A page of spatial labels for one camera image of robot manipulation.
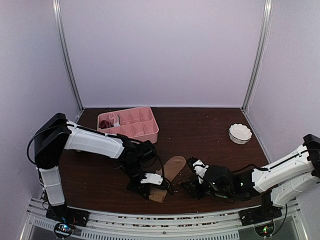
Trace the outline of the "tan ribbed sock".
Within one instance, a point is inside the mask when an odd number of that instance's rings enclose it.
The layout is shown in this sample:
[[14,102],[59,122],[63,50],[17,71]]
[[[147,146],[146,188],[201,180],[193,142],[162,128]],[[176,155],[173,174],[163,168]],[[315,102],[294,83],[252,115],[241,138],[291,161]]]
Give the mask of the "tan ribbed sock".
[[169,180],[169,190],[161,190],[155,187],[150,188],[148,199],[156,203],[163,203],[167,194],[173,194],[172,181],[181,172],[186,165],[186,159],[183,156],[173,156],[164,164],[165,180]]

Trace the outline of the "pink patterned sock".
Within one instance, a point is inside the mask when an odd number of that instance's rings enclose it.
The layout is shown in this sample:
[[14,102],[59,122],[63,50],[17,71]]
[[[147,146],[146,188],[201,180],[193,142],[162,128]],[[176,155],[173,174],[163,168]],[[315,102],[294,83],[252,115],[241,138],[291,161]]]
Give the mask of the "pink patterned sock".
[[108,121],[111,128],[121,126],[120,116],[117,113],[111,112],[108,115]]

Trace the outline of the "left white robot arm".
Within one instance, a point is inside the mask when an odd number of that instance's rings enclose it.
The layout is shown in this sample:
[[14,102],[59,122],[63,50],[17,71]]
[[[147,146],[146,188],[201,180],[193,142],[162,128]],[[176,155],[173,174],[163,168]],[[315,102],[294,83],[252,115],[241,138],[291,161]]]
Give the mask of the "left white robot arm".
[[119,160],[119,168],[129,178],[128,188],[148,198],[150,188],[169,190],[171,182],[165,173],[144,171],[149,160],[160,160],[155,146],[119,133],[103,133],[67,120],[58,112],[50,118],[31,138],[27,149],[34,147],[34,154],[26,156],[36,166],[52,213],[61,222],[72,218],[72,211],[66,207],[61,183],[59,161],[64,150],[74,150],[102,155]]

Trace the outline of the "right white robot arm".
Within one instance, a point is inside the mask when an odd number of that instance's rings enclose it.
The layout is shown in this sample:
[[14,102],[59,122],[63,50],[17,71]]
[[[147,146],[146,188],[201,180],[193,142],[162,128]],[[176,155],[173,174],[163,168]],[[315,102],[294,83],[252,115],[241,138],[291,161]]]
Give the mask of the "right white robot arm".
[[307,134],[304,142],[292,153],[263,167],[249,164],[231,171],[226,166],[206,165],[190,157],[186,163],[195,180],[181,183],[193,198],[205,194],[222,199],[249,201],[265,195],[267,202],[259,206],[256,216],[268,220],[276,208],[282,208],[312,184],[320,182],[320,139]]

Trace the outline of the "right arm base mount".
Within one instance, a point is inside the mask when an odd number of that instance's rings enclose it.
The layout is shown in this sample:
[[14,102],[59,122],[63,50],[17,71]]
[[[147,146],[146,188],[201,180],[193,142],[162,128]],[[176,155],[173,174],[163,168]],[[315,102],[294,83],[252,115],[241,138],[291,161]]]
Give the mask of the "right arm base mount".
[[270,238],[276,232],[275,219],[282,216],[279,207],[253,207],[238,212],[242,226],[253,225],[255,233],[262,238]]

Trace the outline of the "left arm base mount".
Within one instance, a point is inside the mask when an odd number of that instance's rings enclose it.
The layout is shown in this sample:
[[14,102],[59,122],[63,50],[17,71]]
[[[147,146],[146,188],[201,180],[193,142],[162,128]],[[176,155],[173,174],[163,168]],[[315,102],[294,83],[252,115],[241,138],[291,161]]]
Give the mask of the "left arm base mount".
[[65,239],[74,234],[78,227],[86,227],[90,213],[86,210],[68,208],[66,213],[57,213],[48,209],[45,217],[56,221],[53,233],[60,239]]

